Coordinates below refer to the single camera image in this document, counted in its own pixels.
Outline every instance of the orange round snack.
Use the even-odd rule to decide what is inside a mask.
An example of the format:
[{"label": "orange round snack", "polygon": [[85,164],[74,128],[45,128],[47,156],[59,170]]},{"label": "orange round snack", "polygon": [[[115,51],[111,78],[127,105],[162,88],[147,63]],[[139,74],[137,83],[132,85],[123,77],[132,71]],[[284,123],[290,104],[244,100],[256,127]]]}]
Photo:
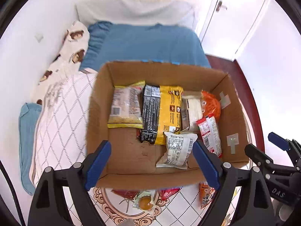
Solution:
[{"label": "orange round snack", "polygon": [[203,117],[213,114],[215,121],[219,121],[219,117],[221,116],[221,104],[216,99],[216,97],[208,93],[206,91],[202,91],[202,110],[203,110]]},{"label": "orange round snack", "polygon": [[139,207],[142,210],[150,210],[153,207],[153,204],[150,203],[151,201],[151,197],[149,195],[147,196],[143,196],[140,200],[139,200]]}]

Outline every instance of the cardboard box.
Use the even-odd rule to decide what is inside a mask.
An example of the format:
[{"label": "cardboard box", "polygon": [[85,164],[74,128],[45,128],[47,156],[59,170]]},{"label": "cardboard box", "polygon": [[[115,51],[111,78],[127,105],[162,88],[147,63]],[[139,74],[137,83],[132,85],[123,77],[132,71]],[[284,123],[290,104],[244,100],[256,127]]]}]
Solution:
[{"label": "cardboard box", "polygon": [[[223,161],[242,167],[249,158],[244,153],[248,144],[246,125],[240,102],[230,76],[224,72],[192,65],[157,62],[110,62],[101,68],[90,99],[87,129],[87,152],[96,150],[102,140],[109,140],[112,155],[97,186],[116,189],[157,189],[183,186],[204,180],[193,155],[188,169],[156,168],[166,147],[151,146],[136,139],[135,128],[107,128],[114,85],[127,86],[145,80],[153,86],[181,86],[186,91],[209,91],[218,100],[229,97],[230,104],[222,109],[219,134]],[[238,134],[239,144],[231,153],[227,136]]]}]

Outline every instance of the yellow snack bag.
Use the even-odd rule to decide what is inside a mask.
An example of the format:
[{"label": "yellow snack bag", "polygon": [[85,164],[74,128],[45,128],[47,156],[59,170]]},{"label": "yellow snack bag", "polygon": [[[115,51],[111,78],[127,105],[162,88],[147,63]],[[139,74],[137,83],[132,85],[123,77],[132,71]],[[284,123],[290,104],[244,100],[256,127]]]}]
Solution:
[{"label": "yellow snack bag", "polygon": [[143,127],[138,94],[144,86],[145,81],[130,86],[115,86],[108,128]]},{"label": "yellow snack bag", "polygon": [[165,145],[164,131],[180,132],[182,93],[183,88],[179,86],[145,86],[141,142]]}]

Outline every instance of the white wall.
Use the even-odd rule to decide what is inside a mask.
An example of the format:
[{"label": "white wall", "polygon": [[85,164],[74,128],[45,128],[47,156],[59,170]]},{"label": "white wall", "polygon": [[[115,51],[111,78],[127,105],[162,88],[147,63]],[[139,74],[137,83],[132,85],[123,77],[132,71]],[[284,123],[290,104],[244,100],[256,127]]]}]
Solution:
[{"label": "white wall", "polygon": [[[77,0],[29,0],[14,17],[0,39],[0,159],[16,189],[25,222],[31,197],[20,181],[18,116],[21,106],[58,52],[65,30],[77,19]],[[199,0],[209,9],[211,0]],[[35,35],[44,39],[38,43]],[[4,178],[0,175],[0,194],[18,218]]]},{"label": "white wall", "polygon": [[277,164],[292,165],[268,134],[301,143],[301,35],[275,0],[237,61],[254,95],[266,154]]}]

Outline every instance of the blue gripper pad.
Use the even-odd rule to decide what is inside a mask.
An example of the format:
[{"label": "blue gripper pad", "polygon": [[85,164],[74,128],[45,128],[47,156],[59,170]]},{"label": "blue gripper pad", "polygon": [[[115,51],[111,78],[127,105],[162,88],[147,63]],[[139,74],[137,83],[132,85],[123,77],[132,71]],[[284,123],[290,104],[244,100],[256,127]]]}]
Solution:
[{"label": "blue gripper pad", "polygon": [[219,190],[219,173],[197,141],[193,144],[192,152],[209,186]]},{"label": "blue gripper pad", "polygon": [[290,146],[288,145],[288,141],[280,137],[276,133],[273,132],[269,133],[268,140],[284,151],[290,149]]},{"label": "blue gripper pad", "polygon": [[109,157],[111,156],[111,143],[107,141],[99,154],[94,159],[93,163],[91,164],[88,172],[87,172],[87,180],[85,183],[85,189],[87,191],[90,190],[90,188],[94,187],[100,177],[100,174],[102,173],[102,170],[104,169],[106,163],[109,160]]}]

